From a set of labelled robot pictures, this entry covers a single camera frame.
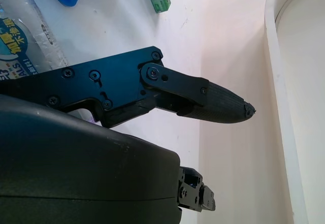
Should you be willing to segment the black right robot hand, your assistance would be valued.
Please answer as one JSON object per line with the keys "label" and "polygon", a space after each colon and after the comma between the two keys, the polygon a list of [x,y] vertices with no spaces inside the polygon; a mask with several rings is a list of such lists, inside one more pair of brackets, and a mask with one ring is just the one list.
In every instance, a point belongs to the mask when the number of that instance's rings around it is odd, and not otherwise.
{"label": "black right robot hand", "polygon": [[177,153],[113,127],[154,108],[216,123],[255,108],[147,47],[1,82],[1,223],[179,223],[214,211]]}

